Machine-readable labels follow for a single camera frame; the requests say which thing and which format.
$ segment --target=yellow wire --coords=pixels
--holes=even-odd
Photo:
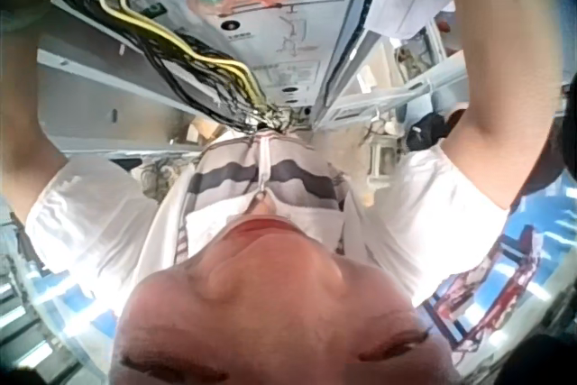
[[[237,67],[237,68],[245,70],[247,72],[248,77],[251,79],[252,83],[255,84],[254,78],[252,77],[252,73],[248,70],[246,65],[242,64],[241,62],[237,62],[236,60],[215,60],[212,58],[202,56],[202,55],[194,52],[188,46],[188,44],[186,44],[184,41],[182,41],[177,35],[174,35],[172,32],[159,26],[158,24],[156,24],[152,20],[148,19],[147,17],[141,16],[141,15],[135,13],[134,11],[132,11],[133,15],[139,17],[138,19],[133,18],[130,15],[120,13],[120,12],[116,11],[115,9],[111,8],[106,3],[106,0],[98,0],[98,2],[100,4],[100,6],[102,7],[102,9],[107,14],[112,15],[114,18],[117,18],[118,20],[121,20],[123,22],[128,22],[130,24],[136,25],[138,27],[146,29],[149,32],[156,33],[160,37],[171,41],[173,44],[175,44],[177,47],[179,47],[181,50],[183,50],[185,53],[187,53],[191,58],[193,58],[195,60],[201,60],[201,61],[204,61],[207,63],[213,63],[216,65],[219,65],[223,69],[226,69],[229,72],[235,74],[235,76],[239,77],[241,79],[241,81],[244,83],[244,85],[247,86],[247,91],[249,92],[250,97],[253,100],[253,103],[255,105],[261,105],[262,99],[260,98],[260,95],[258,95],[257,92],[255,92],[255,89],[258,89],[258,86],[255,86],[255,88],[252,88],[251,84],[249,84],[248,81],[246,80],[246,76],[244,74],[240,73],[238,70],[233,68],[233,67]]]

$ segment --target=white panel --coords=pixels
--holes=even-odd
[[[252,0],[238,0],[227,16],[202,18],[189,10],[187,0],[131,3],[138,11],[151,7],[166,11],[155,21],[246,62],[270,101],[303,106],[316,101],[350,1],[287,0],[282,7],[265,8]],[[229,20],[240,27],[223,30],[221,24]]]

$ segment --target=mouth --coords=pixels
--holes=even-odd
[[[241,215],[219,234],[215,236],[215,243],[224,242],[227,239],[234,238],[228,236],[232,232],[235,235],[246,235],[258,232],[262,229],[271,229],[274,231],[291,232],[293,234],[304,233],[293,225],[289,220],[278,215]]]

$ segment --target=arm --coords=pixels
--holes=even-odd
[[[442,149],[508,208],[541,152],[561,83],[550,0],[455,0],[470,107]]]
[[[67,159],[38,123],[38,35],[26,30],[0,38],[2,194],[25,224],[36,198]]]

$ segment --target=white t-shirt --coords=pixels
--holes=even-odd
[[[331,208],[281,200],[278,187],[294,190],[295,180],[275,180],[275,155],[287,146],[297,146],[296,141],[287,144],[271,136],[258,142],[258,182],[274,200],[277,213],[330,250],[341,243],[347,257],[390,272],[415,306],[449,276],[477,266],[507,219],[508,211],[484,196],[439,145],[404,157],[392,186],[377,192],[375,206],[365,208],[346,190],[343,203]],[[253,146],[252,142],[243,145],[249,146],[247,149]],[[203,159],[217,158],[219,151],[224,150],[208,153]],[[307,152],[313,151],[307,148],[298,158],[305,158]],[[286,155],[277,156],[286,166]],[[298,158],[290,161],[293,166],[308,164]],[[225,162],[207,160],[206,180],[222,170]],[[225,166],[230,169],[235,167],[232,164],[229,161]],[[49,269],[69,270],[83,289],[120,314],[138,282],[173,266],[182,253],[191,257],[199,252],[231,218],[246,210],[259,191],[247,188],[246,194],[208,202],[203,198],[206,203],[202,206],[196,199],[196,207],[190,207],[187,197],[198,181],[198,171],[199,167],[187,168],[159,205],[112,162],[91,156],[74,158],[38,197],[26,221],[26,233]],[[267,179],[271,183],[262,183]],[[214,198],[222,193],[217,188],[230,182],[224,180],[214,190],[201,187],[201,194]],[[183,252],[179,240],[184,238],[188,245]]]

